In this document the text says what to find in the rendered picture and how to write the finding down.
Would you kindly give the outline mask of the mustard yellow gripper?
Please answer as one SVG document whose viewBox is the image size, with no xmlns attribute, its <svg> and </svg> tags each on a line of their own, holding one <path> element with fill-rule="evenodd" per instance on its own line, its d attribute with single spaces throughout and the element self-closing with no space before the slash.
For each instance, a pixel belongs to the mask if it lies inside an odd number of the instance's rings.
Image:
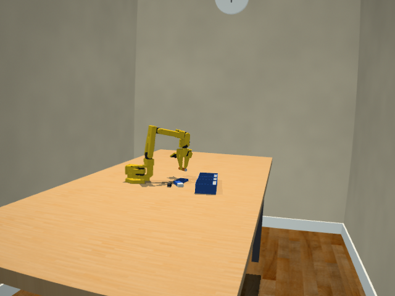
<svg viewBox="0 0 395 296">
<path fill-rule="evenodd" d="M 184 168 L 187 168 L 189 159 L 192 157 L 192 154 L 193 153 L 191 149 L 182 148 L 182 149 L 177 149 L 177 152 L 174 152 L 172 155 L 170 155 L 170 157 L 177 158 L 180 170 L 182 170 L 183 157 L 185 158 Z"/>
</svg>

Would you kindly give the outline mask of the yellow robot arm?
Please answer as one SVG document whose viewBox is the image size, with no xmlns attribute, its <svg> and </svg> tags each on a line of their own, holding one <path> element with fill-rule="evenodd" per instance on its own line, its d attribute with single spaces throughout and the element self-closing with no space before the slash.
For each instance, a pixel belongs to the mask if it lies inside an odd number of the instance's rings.
<svg viewBox="0 0 395 296">
<path fill-rule="evenodd" d="M 150 181 L 150 177 L 153 176 L 153 166 L 154 166 L 153 154 L 154 154 L 156 133 L 180 138 L 179 147 L 182 148 L 189 147 L 189 140 L 190 140 L 189 133 L 177 129 L 175 130 L 175 132 L 173 132 L 171 130 L 157 128 L 156 126 L 149 125 L 148 135 L 146 139 L 146 146 L 144 151 L 144 155 L 145 155 L 145 158 L 143 159 L 144 165 L 134 165 L 134 164 L 127 165 L 126 166 L 127 178 L 125 178 L 126 183 L 144 184 L 145 181 Z M 146 173 L 145 168 L 147 168 L 147 174 L 145 174 Z"/>
</svg>

